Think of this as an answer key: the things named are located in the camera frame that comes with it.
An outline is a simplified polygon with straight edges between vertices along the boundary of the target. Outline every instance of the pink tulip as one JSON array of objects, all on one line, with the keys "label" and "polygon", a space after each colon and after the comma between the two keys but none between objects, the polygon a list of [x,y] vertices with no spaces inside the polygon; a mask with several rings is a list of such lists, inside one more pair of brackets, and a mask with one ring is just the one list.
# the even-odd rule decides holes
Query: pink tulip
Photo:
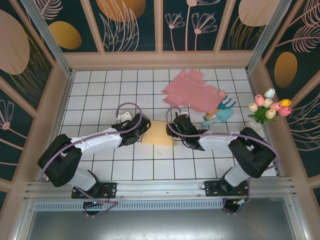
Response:
[{"label": "pink tulip", "polygon": [[279,111],[281,108],[281,102],[275,102],[270,105],[270,109],[274,109],[276,111]]},{"label": "pink tulip", "polygon": [[257,96],[255,96],[255,103],[261,107],[263,104],[265,104],[265,99],[262,95],[258,94]]},{"label": "pink tulip", "polygon": [[282,117],[286,117],[291,113],[292,109],[288,106],[284,106],[279,110],[279,114]]}]

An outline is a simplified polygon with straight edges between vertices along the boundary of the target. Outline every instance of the tulip bouquet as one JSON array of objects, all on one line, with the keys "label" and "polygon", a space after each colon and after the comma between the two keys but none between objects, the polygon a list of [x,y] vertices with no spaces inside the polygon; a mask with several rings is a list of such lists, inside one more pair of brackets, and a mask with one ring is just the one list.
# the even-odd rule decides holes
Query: tulip bouquet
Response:
[{"label": "tulip bouquet", "polygon": [[249,109],[254,114],[248,115],[248,117],[254,119],[254,121],[260,125],[266,122],[275,122],[274,118],[278,115],[282,117],[288,116],[292,109],[288,107],[291,104],[289,99],[283,99],[279,102],[273,102],[272,98],[275,96],[276,91],[270,88],[265,92],[264,97],[260,94],[255,96],[255,102],[249,105]]}]

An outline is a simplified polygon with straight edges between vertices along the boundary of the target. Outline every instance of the white tiled floor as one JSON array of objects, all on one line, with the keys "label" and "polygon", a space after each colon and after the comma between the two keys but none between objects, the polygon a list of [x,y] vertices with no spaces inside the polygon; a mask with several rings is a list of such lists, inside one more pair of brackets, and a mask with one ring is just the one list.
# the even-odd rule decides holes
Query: white tiled floor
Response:
[{"label": "white tiled floor", "polygon": [[[220,133],[242,130],[250,121],[248,105],[254,100],[245,70],[200,71],[207,84],[224,90],[228,98],[232,98],[229,104],[236,102],[227,123],[215,122],[207,129]],[[137,103],[151,120],[165,121],[170,106],[162,101],[166,96],[161,91],[179,72],[180,69],[77,71],[61,133],[72,138],[101,132],[117,122],[116,108],[125,102]],[[204,113],[185,109],[200,129]],[[135,114],[132,105],[123,106],[120,113],[126,110]],[[79,166],[92,170],[102,181],[121,181],[220,178],[236,163],[230,151],[193,151],[177,140],[175,147],[136,142],[104,149],[83,159]],[[263,176],[276,176],[276,172],[271,169]]]}]

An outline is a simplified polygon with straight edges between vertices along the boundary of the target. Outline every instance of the black mounting bracket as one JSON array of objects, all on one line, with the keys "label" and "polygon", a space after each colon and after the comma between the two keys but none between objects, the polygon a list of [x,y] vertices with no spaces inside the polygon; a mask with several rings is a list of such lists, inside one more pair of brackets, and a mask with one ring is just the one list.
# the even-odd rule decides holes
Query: black mounting bracket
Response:
[{"label": "black mounting bracket", "polygon": [[248,195],[248,182],[243,181],[240,183],[238,187],[233,187],[230,189],[230,191],[227,193],[221,188],[221,181],[215,180],[215,181],[205,181],[204,182],[204,191],[205,195],[207,197],[229,197],[229,196],[239,196],[241,197],[241,191],[245,195]]},{"label": "black mounting bracket", "polygon": [[[93,194],[90,191],[84,191],[89,196],[95,199],[115,199],[117,193],[117,183],[116,182],[102,182],[100,185],[100,190],[96,194]],[[72,188],[72,199],[88,199],[81,192],[78,191],[75,187]]]}]

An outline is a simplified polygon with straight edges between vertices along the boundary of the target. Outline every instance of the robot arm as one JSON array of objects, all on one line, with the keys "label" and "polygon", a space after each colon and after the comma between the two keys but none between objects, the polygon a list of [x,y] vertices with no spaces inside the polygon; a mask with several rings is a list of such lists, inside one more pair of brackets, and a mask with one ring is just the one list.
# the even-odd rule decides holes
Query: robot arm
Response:
[{"label": "robot arm", "polygon": [[139,118],[140,114],[138,113],[131,121],[127,120],[113,124],[110,128],[89,136],[69,138],[65,134],[61,134],[55,138],[40,157],[38,165],[43,169],[47,162],[63,147],[79,140],[81,141],[88,137],[105,133],[68,148],[58,155],[45,170],[45,174],[55,187],[72,185],[84,191],[93,191],[92,194],[95,195],[95,192],[100,190],[101,182],[91,171],[79,169],[79,162],[86,156],[91,156],[105,149],[114,149],[134,144],[151,126],[150,120],[145,115],[142,115],[142,121],[137,128],[127,133],[121,132],[135,126]]},{"label": "robot arm", "polygon": [[[183,135],[198,135],[207,131],[206,129],[197,130],[191,123],[189,116],[186,114],[176,115],[176,118],[170,126],[173,130]],[[247,138],[211,135],[183,137],[172,132],[168,126],[166,132],[169,136],[181,138],[182,141],[185,142],[186,147],[193,150],[220,150],[232,152],[239,164],[230,168],[220,180],[220,187],[226,193],[231,192],[249,178],[260,178],[262,173],[276,157],[275,153],[268,147]],[[249,127],[245,127],[240,131],[240,134],[265,142]]]}]

